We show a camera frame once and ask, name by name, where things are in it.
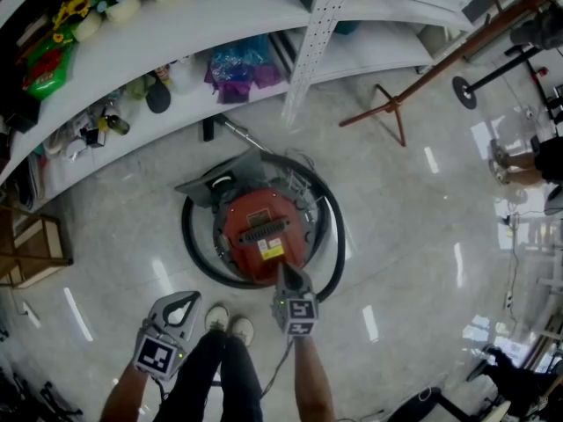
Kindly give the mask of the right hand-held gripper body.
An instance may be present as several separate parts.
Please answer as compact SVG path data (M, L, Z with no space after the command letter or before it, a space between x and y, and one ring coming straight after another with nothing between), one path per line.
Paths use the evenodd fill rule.
M306 289L277 289L275 286L272 315L288 338L309 337L318 321L318 299L311 280Z

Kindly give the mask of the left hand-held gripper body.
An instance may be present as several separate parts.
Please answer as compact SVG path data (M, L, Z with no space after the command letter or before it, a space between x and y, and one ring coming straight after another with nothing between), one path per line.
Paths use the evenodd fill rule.
M150 314L138 335L133 365L155 379L169 382L187 357L189 340L184 342L179 337L175 324L157 324Z

